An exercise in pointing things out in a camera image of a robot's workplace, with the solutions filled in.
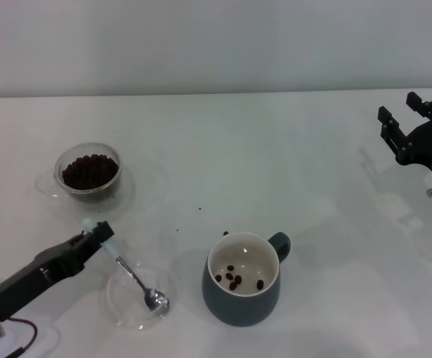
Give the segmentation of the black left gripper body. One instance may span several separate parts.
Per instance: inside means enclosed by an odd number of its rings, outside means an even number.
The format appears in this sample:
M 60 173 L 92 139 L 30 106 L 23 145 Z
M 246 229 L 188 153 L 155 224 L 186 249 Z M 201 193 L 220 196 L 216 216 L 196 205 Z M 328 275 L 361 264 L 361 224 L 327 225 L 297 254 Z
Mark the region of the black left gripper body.
M 89 258 L 88 240 L 68 240 L 40 252 L 30 264 L 0 283 L 0 322 L 56 283 L 80 273 Z

